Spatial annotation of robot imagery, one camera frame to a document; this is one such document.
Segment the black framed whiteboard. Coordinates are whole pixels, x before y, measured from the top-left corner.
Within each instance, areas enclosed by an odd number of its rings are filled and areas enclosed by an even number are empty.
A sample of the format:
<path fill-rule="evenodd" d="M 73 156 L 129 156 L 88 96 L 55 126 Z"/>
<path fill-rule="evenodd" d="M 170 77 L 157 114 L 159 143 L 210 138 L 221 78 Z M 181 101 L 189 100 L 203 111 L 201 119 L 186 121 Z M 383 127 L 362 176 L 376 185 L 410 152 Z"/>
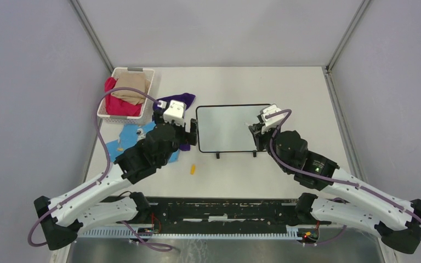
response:
<path fill-rule="evenodd" d="M 260 111 L 269 104 L 201 105 L 196 108 L 198 149 L 213 153 L 219 159 L 223 153 L 250 153 L 256 150 L 253 137 L 245 125 L 259 122 Z"/>

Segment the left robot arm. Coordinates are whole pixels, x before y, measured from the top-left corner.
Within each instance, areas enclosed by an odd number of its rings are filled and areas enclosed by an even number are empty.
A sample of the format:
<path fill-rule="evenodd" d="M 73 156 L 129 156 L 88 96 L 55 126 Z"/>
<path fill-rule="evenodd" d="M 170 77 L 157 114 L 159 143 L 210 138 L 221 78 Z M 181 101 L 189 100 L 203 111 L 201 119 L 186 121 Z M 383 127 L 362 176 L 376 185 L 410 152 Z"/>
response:
<path fill-rule="evenodd" d="M 110 222 L 144 223 L 150 208 L 142 193 L 133 193 L 114 203 L 101 201 L 115 192 L 132 186 L 167 165 L 181 144 L 197 144 L 197 120 L 191 119 L 190 130 L 159 121 L 134 146 L 126 149 L 106 170 L 73 190 L 55 198 L 40 196 L 34 200 L 38 220 L 27 237 L 33 247 L 61 249 L 83 232 Z"/>

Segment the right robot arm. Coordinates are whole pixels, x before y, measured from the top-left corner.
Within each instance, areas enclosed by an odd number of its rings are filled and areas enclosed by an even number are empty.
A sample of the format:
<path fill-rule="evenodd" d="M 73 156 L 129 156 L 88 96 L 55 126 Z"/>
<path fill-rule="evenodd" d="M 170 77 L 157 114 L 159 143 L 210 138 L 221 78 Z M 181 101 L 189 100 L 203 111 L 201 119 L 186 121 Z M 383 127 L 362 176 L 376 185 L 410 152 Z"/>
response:
<path fill-rule="evenodd" d="M 302 224 L 336 222 L 378 237 L 382 243 L 413 254 L 421 243 L 421 199 L 389 195 L 351 175 L 336 162 L 308 150 L 297 131 L 278 131 L 257 123 L 249 126 L 257 150 L 266 151 L 300 185 L 335 195 L 333 201 L 303 193 L 295 207 Z"/>

